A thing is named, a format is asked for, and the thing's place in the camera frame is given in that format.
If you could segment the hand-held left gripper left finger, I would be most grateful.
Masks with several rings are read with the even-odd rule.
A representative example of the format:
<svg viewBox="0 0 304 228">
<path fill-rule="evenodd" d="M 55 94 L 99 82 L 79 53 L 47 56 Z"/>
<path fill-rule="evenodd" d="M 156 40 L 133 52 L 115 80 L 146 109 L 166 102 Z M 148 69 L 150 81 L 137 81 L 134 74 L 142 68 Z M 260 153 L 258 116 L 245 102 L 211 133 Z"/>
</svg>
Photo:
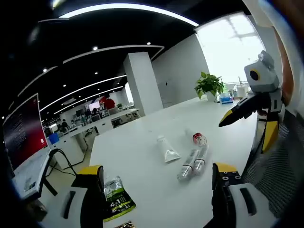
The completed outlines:
<svg viewBox="0 0 304 228">
<path fill-rule="evenodd" d="M 105 212 L 102 165 L 83 168 L 50 202 L 43 228 L 102 228 Z"/>
</svg>

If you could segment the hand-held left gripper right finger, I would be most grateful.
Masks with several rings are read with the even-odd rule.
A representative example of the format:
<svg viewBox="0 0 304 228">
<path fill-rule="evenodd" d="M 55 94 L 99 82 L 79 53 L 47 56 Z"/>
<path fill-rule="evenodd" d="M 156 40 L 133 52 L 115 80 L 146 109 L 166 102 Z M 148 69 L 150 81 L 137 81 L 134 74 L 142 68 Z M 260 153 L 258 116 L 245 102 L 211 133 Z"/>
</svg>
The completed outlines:
<svg viewBox="0 0 304 228">
<path fill-rule="evenodd" d="M 269 201 L 237 169 L 220 162 L 212 165 L 213 218 L 207 228 L 271 228 L 276 218 Z"/>
</svg>

